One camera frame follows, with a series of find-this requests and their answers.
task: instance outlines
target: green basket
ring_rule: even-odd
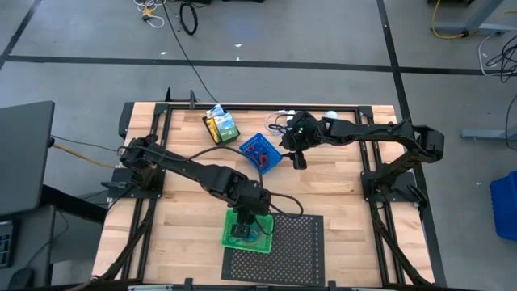
[[[271,233],[273,231],[273,216],[257,216],[260,226],[265,232]],[[249,238],[234,238],[230,235],[232,225],[237,223],[237,214],[232,210],[226,211],[225,229],[223,230],[223,237],[221,238],[221,245],[223,247],[231,247],[244,251],[257,251],[264,254],[271,252],[271,243],[273,235],[265,235],[257,226],[257,222],[251,225]]]

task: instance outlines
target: gray floor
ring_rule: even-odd
[[[437,19],[465,19],[481,1],[469,8],[444,4]],[[0,51],[31,3],[0,0]],[[385,5],[400,65],[477,69],[481,36],[439,40],[428,30],[432,6],[425,1],[385,0]],[[505,1],[494,14],[512,7],[517,8],[517,1]],[[198,33],[179,33],[191,59],[389,65],[375,0],[267,0],[262,5],[215,1],[198,12]],[[503,22],[517,25],[514,15]],[[494,37],[485,53],[497,53],[509,37]],[[44,0],[11,55],[183,59],[170,30],[139,21],[130,0]],[[391,73],[221,67],[198,71],[220,101],[392,104],[400,117]],[[501,142],[464,141],[459,133],[467,128],[501,129],[517,82],[501,85],[497,78],[428,74],[402,78],[414,123],[446,135],[445,158],[424,166],[424,171],[448,285],[513,289],[517,242],[494,232],[489,185],[515,168],[517,156]],[[175,98],[186,98],[194,89],[202,100],[209,99],[186,66],[7,62],[0,70],[0,107],[53,100],[53,134],[115,148],[122,142],[116,130],[124,102],[163,99],[168,86]],[[109,152],[63,144],[104,162],[116,161]],[[51,186],[80,196],[101,190],[99,183],[110,178],[109,170],[49,151],[45,182]],[[53,261],[73,261],[55,268],[54,283],[88,277],[100,236],[99,226],[69,220],[71,228],[55,244]],[[64,227],[58,223],[57,231]]]

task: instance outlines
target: black mesh mat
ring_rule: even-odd
[[[323,216],[290,218],[273,214],[271,253],[225,248],[221,279],[325,286]]]

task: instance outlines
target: wooden tabletop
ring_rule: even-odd
[[[149,134],[153,109],[154,103],[135,103],[126,144],[134,137]],[[392,106],[372,106],[372,109],[376,123],[396,122]],[[264,134],[274,145],[280,143],[280,139],[264,127],[264,119],[272,112],[239,110],[231,113],[241,136],[230,146],[238,148],[256,133]],[[311,113],[318,119],[324,114]],[[188,157],[214,146],[200,121],[203,116],[203,110],[173,110],[167,149]],[[339,118],[355,120],[352,113],[345,112],[340,112]],[[163,119],[159,124],[158,136],[161,136]],[[368,146],[369,156],[373,157],[371,143]],[[285,152],[276,147],[280,153]],[[392,162],[403,153],[403,147],[395,142],[380,142],[380,152],[383,162]],[[326,280],[335,280],[338,286],[381,286],[372,219],[359,178],[363,170],[359,143],[320,145],[307,150],[305,158],[308,167],[304,171],[294,170],[287,159],[280,162],[264,175],[264,187],[296,197],[304,205],[306,214],[324,216]],[[372,160],[370,158],[371,167],[375,169]],[[232,167],[250,179],[258,178],[257,171],[247,160],[230,151],[213,151],[196,161]],[[290,200],[274,197],[273,202],[286,212],[298,211]],[[134,199],[120,199],[107,215],[93,274],[104,273],[128,241],[134,205]],[[424,278],[434,281],[418,210],[411,203],[391,205],[400,248]],[[199,184],[168,171],[154,216],[144,282],[182,284],[185,278],[191,277],[194,284],[253,285],[221,280],[224,248],[220,240],[226,209],[226,203],[208,195]],[[140,249],[138,245],[130,277],[136,275]],[[394,282],[392,256],[386,245],[385,251],[389,277]]]

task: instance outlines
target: blue plastic bin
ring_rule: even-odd
[[[246,150],[250,146],[258,146],[261,149],[261,151],[266,155],[268,161],[267,167],[260,169],[258,162],[246,153]],[[249,157],[248,160],[251,162],[253,167],[260,171],[261,174],[266,174],[270,169],[272,169],[282,160],[282,155],[279,153],[279,151],[276,150],[276,148],[261,133],[255,134],[247,142],[239,146],[239,149],[243,154]]]
[[[517,241],[517,171],[490,183],[495,231],[501,238]]]

